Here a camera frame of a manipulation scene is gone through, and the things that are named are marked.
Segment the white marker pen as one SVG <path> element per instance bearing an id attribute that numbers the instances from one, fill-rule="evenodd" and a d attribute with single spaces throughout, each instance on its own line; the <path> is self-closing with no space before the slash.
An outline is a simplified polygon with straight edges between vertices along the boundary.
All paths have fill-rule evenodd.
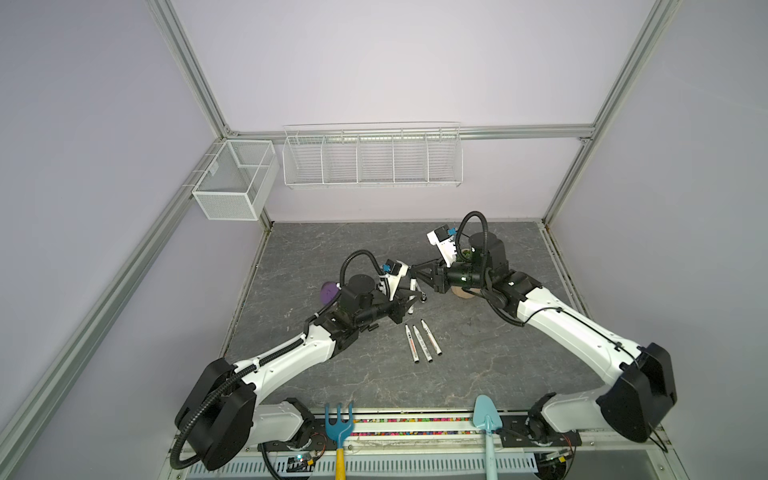
<path id="1" fill-rule="evenodd" d="M 408 344 L 409 344 L 409 348 L 410 348 L 410 352 L 411 352 L 411 355 L 412 355 L 413 362 L 418 364 L 420 362 L 420 358 L 419 358 L 419 355 L 418 355 L 418 351 L 416 349 L 416 345 L 415 345 L 415 341 L 414 341 L 414 337 L 413 337 L 412 331 L 411 331 L 411 329 L 410 329 L 410 327 L 408 325 L 405 325 L 404 328 L 405 328 L 405 334 L 406 334 L 406 337 L 407 337 L 407 340 L 408 340 Z"/>
<path id="2" fill-rule="evenodd" d="M 409 297 L 407 313 L 412 315 L 414 313 L 414 304 L 421 298 L 421 290 L 418 285 L 418 281 L 415 278 L 410 280 L 410 291 L 412 294 Z"/>

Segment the white whiteboard marker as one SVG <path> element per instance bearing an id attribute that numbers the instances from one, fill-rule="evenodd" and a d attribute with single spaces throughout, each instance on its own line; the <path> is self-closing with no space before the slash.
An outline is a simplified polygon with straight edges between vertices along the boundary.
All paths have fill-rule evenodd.
<path id="1" fill-rule="evenodd" d="M 432 355 L 431 355 L 431 353 L 430 353 L 430 351 L 429 351 L 429 349 L 428 349 L 428 347 L 427 347 L 427 345 L 425 343 L 425 340 L 424 340 L 423 336 L 421 335 L 420 330 L 416 326 L 413 327 L 413 330 L 414 330 L 414 334 L 416 336 L 417 343 L 420 346 L 426 361 L 428 363 L 433 362 L 433 357 L 432 357 Z"/>
<path id="2" fill-rule="evenodd" d="M 437 356 L 441 356 L 443 354 L 443 351 L 440 348 L 440 346 L 439 346 L 439 344 L 437 342 L 437 339 L 433 335 L 429 325 L 427 324 L 427 322 L 424 319 L 421 319 L 421 325 L 422 325 L 424 331 L 426 332 L 427 337 L 428 337 L 428 339 L 429 339 L 429 341 L 430 341 L 430 343 L 431 343 L 431 345 L 432 345 L 436 355 Z"/>

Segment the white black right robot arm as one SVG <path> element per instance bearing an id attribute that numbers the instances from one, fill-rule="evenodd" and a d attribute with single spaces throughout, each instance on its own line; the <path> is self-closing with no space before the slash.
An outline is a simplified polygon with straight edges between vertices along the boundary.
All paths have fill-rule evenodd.
<path id="1" fill-rule="evenodd" d="M 571 431 L 602 429 L 636 443 L 653 437 L 678 400 L 667 350 L 611 332 L 512 269 L 504 243 L 479 211 L 469 212 L 456 228 L 435 228 L 427 238 L 440 256 L 412 266 L 414 277 L 437 293 L 458 287 L 483 299 L 501 320 L 548 335 L 602 380 L 592 390 L 542 396 L 526 418 L 532 442 L 547 445 Z"/>

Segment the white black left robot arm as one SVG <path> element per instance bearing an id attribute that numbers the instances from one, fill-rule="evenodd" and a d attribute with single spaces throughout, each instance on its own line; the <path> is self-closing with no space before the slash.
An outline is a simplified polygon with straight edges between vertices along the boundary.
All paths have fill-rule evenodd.
<path id="1" fill-rule="evenodd" d="M 303 371 L 338 356 L 379 320 L 404 320 L 423 296 L 410 266 L 389 260 L 376 268 L 375 277 L 346 276 L 349 264 L 361 256 L 374 257 L 368 250 L 357 250 L 345 259 L 337 293 L 305 321 L 300 334 L 252 358 L 235 363 L 218 358 L 204 368 L 174 421 L 178 434 L 170 450 L 173 469 L 198 462 L 210 470 L 225 465 L 252 432 L 261 430 L 254 415 L 264 398 Z"/>

